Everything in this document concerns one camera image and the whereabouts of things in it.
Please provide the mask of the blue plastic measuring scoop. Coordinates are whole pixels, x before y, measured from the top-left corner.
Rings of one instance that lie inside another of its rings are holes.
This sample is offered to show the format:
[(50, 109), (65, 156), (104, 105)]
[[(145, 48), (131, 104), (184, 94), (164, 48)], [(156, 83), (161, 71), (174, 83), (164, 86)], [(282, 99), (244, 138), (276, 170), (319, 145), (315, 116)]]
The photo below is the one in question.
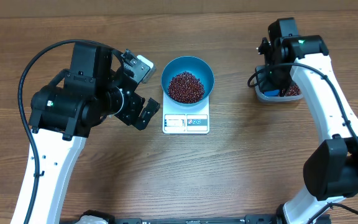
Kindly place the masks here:
[(280, 96), (280, 90), (266, 91), (264, 95), (268, 97)]

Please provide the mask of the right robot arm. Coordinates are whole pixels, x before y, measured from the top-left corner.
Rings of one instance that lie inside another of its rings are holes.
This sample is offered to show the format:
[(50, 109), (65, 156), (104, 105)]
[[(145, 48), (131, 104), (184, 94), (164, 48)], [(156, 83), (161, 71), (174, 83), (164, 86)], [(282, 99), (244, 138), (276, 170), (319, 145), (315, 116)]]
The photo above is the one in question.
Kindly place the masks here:
[(339, 86), (319, 35), (302, 36), (294, 18), (278, 19), (257, 49), (265, 63), (247, 84), (262, 102), (292, 101), (297, 86), (314, 119), (319, 147), (303, 166), (303, 188), (273, 215), (246, 223), (329, 223), (327, 211), (358, 194), (358, 118)]

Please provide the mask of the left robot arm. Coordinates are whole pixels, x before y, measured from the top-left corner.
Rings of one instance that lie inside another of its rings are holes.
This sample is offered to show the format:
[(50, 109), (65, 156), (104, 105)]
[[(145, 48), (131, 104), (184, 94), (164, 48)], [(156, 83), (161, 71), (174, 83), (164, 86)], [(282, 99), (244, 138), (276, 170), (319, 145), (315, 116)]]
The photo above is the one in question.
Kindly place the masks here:
[(69, 68), (36, 92), (19, 114), (29, 155), (13, 223), (58, 223), (71, 173), (92, 128), (109, 116), (143, 130), (160, 104), (135, 91), (155, 73), (142, 55), (74, 40)]

